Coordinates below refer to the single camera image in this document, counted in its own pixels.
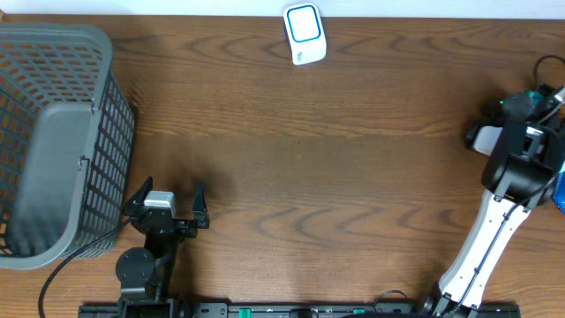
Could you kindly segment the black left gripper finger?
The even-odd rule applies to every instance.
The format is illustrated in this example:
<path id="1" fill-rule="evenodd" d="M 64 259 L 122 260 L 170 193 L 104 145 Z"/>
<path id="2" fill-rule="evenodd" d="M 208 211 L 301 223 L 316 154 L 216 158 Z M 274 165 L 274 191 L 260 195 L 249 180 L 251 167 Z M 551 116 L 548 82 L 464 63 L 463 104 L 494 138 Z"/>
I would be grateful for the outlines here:
<path id="1" fill-rule="evenodd" d="M 199 182 L 192 204 L 194 221 L 199 229 L 208 229 L 210 226 L 210 218 L 207 211 L 204 188 L 204 183 Z"/>
<path id="2" fill-rule="evenodd" d="M 144 200 L 153 189 L 153 178 L 148 177 L 140 189 L 125 203 L 123 213 L 127 217 L 140 217 L 145 204 Z"/>

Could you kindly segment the blue Oreo cookie pack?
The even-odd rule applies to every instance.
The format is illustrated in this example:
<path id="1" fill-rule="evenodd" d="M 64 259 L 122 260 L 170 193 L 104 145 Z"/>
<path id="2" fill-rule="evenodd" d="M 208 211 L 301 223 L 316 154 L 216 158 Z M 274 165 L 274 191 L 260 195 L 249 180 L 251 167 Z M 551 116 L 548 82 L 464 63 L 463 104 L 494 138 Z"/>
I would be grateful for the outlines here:
<path id="1" fill-rule="evenodd" d="M 553 201 L 556 207 L 565 214 L 565 163 L 558 174 Z"/>

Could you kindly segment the blue mouthwash bottle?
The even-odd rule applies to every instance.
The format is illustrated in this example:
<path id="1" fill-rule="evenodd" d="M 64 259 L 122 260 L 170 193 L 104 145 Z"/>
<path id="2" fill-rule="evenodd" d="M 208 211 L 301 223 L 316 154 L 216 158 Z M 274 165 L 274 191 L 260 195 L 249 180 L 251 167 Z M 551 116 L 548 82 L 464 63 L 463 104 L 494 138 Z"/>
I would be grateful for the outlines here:
<path id="1" fill-rule="evenodd" d="M 530 97 L 532 105 L 534 106 L 536 112 L 542 112 L 547 108 L 547 94 L 541 93 L 538 90 L 528 91 L 526 94 Z"/>

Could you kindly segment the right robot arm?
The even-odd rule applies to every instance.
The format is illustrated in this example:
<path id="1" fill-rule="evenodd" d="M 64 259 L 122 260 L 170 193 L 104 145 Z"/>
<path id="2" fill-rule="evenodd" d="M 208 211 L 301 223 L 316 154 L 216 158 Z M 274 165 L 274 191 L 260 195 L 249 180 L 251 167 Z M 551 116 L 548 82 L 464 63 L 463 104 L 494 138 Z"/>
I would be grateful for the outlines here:
<path id="1" fill-rule="evenodd" d="M 563 104 L 563 87 L 542 84 L 481 108 L 465 136 L 467 148 L 488 157 L 478 215 L 420 313 L 431 317 L 485 313 L 481 303 L 486 284 L 508 242 L 558 186 L 564 164 L 564 139 L 558 128 Z"/>

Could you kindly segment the white barcode scanner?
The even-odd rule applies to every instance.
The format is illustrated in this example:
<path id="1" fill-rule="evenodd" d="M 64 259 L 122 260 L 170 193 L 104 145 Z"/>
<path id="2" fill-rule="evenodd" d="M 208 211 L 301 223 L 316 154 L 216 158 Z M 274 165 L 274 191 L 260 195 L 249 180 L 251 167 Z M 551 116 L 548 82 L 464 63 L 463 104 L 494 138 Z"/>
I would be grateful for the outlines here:
<path id="1" fill-rule="evenodd" d="M 319 8 L 314 3 L 294 4 L 283 12 L 294 65 L 318 62 L 327 54 L 327 38 Z"/>

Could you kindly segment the grey plastic mesh basket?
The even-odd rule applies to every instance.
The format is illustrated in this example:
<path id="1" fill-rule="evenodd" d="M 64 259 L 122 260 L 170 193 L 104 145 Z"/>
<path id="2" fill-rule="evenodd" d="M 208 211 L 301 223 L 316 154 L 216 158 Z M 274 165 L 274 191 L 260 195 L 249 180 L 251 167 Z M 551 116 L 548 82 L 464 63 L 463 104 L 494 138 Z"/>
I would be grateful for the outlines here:
<path id="1" fill-rule="evenodd" d="M 86 25 L 1 27 L 1 266 L 113 247 L 135 117 L 113 49 Z"/>

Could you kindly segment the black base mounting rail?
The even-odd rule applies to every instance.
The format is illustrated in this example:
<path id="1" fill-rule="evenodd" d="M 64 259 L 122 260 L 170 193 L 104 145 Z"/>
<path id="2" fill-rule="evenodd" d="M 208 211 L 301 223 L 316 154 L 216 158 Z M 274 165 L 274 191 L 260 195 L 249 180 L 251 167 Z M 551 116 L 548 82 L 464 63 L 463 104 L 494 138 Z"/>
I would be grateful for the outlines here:
<path id="1" fill-rule="evenodd" d="M 377 305 L 229 305 L 226 303 L 171 303 L 158 305 L 81 306 L 79 318 L 179 317 L 179 318 L 339 318 L 421 317 L 414 304 L 380 302 Z"/>

